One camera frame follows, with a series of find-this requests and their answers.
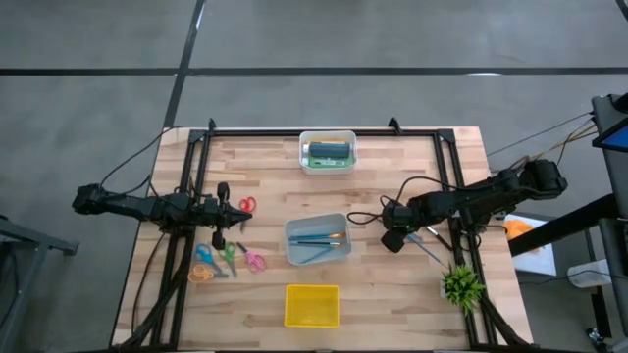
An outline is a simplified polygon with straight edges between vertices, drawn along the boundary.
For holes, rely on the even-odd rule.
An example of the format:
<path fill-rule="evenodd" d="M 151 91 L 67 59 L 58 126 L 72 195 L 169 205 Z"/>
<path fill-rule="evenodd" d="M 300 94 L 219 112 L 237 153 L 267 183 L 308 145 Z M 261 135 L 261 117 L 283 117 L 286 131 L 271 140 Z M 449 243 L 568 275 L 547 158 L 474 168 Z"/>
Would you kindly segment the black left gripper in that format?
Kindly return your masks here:
<path fill-rule="evenodd" d="M 201 221 L 206 227 L 214 229 L 211 244 L 216 250 L 224 250 L 226 240 L 223 231 L 252 218 L 251 213 L 242 212 L 237 205 L 229 204 L 230 188 L 226 182 L 217 186 L 217 194 L 209 194 L 203 201 Z"/>

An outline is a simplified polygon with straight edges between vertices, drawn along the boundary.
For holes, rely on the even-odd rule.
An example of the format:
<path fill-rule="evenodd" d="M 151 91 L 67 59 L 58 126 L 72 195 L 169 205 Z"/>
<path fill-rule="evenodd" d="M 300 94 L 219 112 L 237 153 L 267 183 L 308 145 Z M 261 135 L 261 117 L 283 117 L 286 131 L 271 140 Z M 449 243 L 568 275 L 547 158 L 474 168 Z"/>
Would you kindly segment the pink scissors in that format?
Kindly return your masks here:
<path fill-rule="evenodd" d="M 253 272 L 264 271 L 267 268 L 265 258 L 249 249 L 247 249 L 242 243 L 237 242 L 236 246 L 241 250 L 244 255 L 247 267 Z"/>

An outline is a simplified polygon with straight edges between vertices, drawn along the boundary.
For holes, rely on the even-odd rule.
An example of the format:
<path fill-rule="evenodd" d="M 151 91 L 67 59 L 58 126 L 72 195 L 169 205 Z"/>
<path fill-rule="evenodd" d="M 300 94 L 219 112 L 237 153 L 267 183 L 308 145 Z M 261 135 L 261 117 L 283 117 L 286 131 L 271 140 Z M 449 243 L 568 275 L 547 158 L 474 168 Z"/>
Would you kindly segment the blue paintbrush gold ferrule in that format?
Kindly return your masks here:
<path fill-rule="evenodd" d="M 441 265 L 443 268 L 447 269 L 447 265 L 438 257 L 436 256 L 433 252 L 431 252 L 424 244 L 423 244 L 423 240 L 420 236 L 418 236 L 416 233 L 411 233 L 408 234 L 406 236 L 406 240 L 405 242 L 407 244 L 414 244 L 416 245 L 418 248 L 420 248 L 421 250 L 423 250 L 431 259 L 433 259 L 434 261 L 436 261 L 439 265 Z"/>

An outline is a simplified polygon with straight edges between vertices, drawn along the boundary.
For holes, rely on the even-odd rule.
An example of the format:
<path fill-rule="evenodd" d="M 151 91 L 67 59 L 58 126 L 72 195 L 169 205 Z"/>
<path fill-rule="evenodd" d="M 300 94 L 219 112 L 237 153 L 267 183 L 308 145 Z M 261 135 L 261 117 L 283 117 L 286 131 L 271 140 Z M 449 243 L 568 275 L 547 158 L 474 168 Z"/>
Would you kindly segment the green scissors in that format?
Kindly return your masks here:
<path fill-rule="evenodd" d="M 218 251 L 219 256 L 229 266 L 233 277 L 237 277 L 236 264 L 235 264 L 235 252 L 236 252 L 236 244 L 234 242 L 227 242 L 225 244 L 225 248 L 223 250 Z"/>

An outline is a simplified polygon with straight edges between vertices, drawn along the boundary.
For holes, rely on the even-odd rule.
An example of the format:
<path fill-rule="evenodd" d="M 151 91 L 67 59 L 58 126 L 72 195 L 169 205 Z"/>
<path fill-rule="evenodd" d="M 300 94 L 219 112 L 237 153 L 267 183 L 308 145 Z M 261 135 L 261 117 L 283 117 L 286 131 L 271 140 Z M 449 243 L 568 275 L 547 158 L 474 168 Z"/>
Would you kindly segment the blue scissors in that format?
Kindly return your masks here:
<path fill-rule="evenodd" d="M 209 245 L 200 243 L 194 250 L 195 265 L 208 265 L 214 272 L 214 278 L 227 278 L 228 275 L 217 265 Z"/>

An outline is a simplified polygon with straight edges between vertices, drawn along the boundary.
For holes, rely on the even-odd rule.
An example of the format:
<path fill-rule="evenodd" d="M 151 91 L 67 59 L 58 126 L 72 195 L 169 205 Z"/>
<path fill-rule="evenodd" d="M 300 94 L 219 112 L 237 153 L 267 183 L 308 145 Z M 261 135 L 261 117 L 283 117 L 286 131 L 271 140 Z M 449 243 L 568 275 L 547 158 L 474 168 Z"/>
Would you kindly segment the orange scissors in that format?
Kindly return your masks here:
<path fill-rule="evenodd" d="M 214 278 L 213 270 L 204 264 L 194 265 L 187 275 L 187 280 L 191 283 L 206 283 Z"/>

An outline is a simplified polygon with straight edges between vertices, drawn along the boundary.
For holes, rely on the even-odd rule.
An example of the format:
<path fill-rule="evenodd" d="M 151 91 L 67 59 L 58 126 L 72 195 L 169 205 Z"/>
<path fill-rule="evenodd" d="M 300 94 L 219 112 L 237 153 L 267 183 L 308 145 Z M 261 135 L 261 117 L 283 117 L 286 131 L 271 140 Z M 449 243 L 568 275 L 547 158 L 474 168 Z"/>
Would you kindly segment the light grey plastic bin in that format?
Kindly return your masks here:
<path fill-rule="evenodd" d="M 346 238 L 341 239 L 342 245 L 334 247 L 335 250 L 321 256 L 320 258 L 305 265 L 299 265 L 301 261 L 315 255 L 323 249 L 330 247 L 303 247 L 290 246 L 288 238 L 293 235 L 310 235 L 310 234 L 329 234 L 336 232 L 345 232 Z M 328 214 L 306 219 L 291 220 L 285 223 L 285 248 L 288 262 L 295 266 L 308 266 L 325 262 L 343 261 L 348 258 L 352 251 L 352 242 L 349 234 L 349 227 L 345 215 Z"/>

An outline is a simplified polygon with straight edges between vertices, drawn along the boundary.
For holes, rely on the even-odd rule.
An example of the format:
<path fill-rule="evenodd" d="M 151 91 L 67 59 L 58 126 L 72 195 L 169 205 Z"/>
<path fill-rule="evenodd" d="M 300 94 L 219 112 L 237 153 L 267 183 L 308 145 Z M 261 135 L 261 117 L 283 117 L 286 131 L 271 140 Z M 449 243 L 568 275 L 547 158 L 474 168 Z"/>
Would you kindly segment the yellow slotted plastic basket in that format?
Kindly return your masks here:
<path fill-rule="evenodd" d="M 287 328 L 338 328 L 340 288 L 326 284 L 289 284 L 284 325 Z"/>

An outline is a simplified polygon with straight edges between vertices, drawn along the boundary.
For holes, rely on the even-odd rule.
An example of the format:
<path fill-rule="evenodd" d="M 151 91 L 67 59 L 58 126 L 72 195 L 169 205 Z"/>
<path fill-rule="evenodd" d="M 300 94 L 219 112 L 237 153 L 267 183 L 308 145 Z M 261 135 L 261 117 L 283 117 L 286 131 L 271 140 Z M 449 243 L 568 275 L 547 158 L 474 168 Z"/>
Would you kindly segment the white plastic storage bin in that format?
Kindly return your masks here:
<path fill-rule="evenodd" d="M 351 166 L 343 169 L 312 169 L 308 167 L 308 146 L 311 142 L 348 143 L 351 145 Z M 357 137 L 352 130 L 307 130 L 299 136 L 298 162 L 302 170 L 311 176 L 350 174 L 358 161 Z"/>

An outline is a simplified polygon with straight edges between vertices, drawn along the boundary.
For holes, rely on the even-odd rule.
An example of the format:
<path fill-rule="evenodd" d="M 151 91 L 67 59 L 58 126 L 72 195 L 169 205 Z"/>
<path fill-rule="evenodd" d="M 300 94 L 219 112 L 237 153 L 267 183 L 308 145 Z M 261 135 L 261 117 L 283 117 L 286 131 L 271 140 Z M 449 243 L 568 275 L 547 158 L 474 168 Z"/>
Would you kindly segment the green packaging card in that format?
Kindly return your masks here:
<path fill-rule="evenodd" d="M 312 169 L 343 169 L 350 167 L 350 158 L 314 157 L 308 158 L 308 167 Z"/>

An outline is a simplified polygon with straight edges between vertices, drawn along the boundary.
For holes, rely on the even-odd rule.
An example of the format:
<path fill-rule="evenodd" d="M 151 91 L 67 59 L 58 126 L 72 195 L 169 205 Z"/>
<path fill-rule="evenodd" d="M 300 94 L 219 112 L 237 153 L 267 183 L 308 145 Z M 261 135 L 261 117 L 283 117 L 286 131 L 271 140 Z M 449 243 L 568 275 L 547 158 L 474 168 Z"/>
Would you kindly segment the artificial plant in white pot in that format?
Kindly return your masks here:
<path fill-rule="evenodd" d="M 473 271 L 467 265 L 449 267 L 441 278 L 445 299 L 452 305 L 459 307 L 464 316 L 472 314 L 486 290 Z"/>

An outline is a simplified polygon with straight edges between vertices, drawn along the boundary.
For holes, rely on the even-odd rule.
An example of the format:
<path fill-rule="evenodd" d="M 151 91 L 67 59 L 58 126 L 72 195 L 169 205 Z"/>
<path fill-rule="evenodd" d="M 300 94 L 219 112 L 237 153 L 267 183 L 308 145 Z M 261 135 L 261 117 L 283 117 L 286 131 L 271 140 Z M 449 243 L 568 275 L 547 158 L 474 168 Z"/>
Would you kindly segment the orange cloth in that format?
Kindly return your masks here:
<path fill-rule="evenodd" d="M 521 220 L 509 220 L 504 224 L 506 228 L 506 237 L 508 240 L 513 240 L 516 237 L 523 235 L 526 232 L 533 230 L 535 227 Z"/>

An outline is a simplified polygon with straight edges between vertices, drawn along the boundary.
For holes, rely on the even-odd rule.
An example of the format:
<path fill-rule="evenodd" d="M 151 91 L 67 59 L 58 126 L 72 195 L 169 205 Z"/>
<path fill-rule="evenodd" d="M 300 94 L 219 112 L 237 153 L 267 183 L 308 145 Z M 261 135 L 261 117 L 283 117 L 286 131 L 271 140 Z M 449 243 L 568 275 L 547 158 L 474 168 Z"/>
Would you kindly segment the white board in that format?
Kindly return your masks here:
<path fill-rule="evenodd" d="M 521 220 L 534 226 L 535 228 L 546 223 L 546 221 L 517 216 L 514 214 L 506 215 L 503 223 L 509 220 Z M 514 257 L 513 265 L 516 271 L 537 275 L 556 276 L 556 266 L 551 244 L 544 245 L 543 247 L 533 249 L 527 253 Z"/>

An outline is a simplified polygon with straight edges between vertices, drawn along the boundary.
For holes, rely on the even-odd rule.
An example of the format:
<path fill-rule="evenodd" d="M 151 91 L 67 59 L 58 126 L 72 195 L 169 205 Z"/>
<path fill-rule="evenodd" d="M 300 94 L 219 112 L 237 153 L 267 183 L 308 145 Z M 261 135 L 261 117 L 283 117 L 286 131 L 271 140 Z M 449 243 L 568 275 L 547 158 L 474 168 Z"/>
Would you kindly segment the black diagonal beam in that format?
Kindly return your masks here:
<path fill-rule="evenodd" d="M 607 194 L 508 241 L 513 257 L 595 226 L 601 219 L 628 219 L 628 202 Z"/>

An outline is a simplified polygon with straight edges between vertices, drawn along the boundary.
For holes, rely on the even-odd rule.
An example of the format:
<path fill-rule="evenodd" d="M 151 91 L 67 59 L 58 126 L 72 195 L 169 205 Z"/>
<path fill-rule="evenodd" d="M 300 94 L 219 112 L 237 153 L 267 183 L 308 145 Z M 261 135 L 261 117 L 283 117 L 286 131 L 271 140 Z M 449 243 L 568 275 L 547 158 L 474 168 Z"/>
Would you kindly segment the grey metal table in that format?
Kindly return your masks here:
<path fill-rule="evenodd" d="M 59 250 L 65 256 L 75 256 L 78 247 L 78 242 L 19 226 L 0 215 L 0 284 L 13 289 L 10 304 L 0 318 L 0 353 L 10 353 L 15 345 L 28 293 L 47 252 Z"/>

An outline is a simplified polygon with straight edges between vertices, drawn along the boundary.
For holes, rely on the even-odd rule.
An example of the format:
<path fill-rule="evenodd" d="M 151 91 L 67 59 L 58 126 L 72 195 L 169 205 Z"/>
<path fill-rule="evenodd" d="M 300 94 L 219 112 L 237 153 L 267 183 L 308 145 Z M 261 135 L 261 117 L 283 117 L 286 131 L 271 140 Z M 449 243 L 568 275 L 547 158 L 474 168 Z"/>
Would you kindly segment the blue lit monitor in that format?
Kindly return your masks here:
<path fill-rule="evenodd" d="M 603 150 L 628 153 L 628 120 L 624 120 L 600 134 L 592 145 Z"/>

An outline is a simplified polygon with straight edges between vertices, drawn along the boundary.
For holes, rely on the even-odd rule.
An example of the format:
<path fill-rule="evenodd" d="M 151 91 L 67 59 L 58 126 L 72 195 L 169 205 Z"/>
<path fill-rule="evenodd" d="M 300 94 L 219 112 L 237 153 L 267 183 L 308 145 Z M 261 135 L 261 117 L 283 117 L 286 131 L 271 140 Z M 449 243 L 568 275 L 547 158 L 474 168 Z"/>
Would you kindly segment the black aluminium rig frame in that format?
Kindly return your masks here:
<path fill-rule="evenodd" d="M 467 316 L 441 297 L 445 270 L 415 245 L 397 254 L 382 244 L 378 224 L 352 224 L 352 251 L 343 261 L 298 267 L 288 262 L 285 223 L 326 214 L 378 212 L 382 195 L 409 198 L 442 182 L 473 183 L 489 173 L 481 132 L 475 126 L 389 127 L 357 135 L 358 162 L 343 176 L 309 176 L 298 162 L 298 128 L 220 128 L 211 139 L 206 191 L 225 181 L 231 198 L 257 202 L 245 228 L 230 241 L 265 257 L 253 273 L 242 256 L 237 277 L 185 287 L 181 322 L 165 320 L 144 352 L 158 350 L 448 350 L 465 349 L 468 334 L 485 331 L 481 316 Z M 340 288 L 338 328 L 287 328 L 289 284 Z"/>

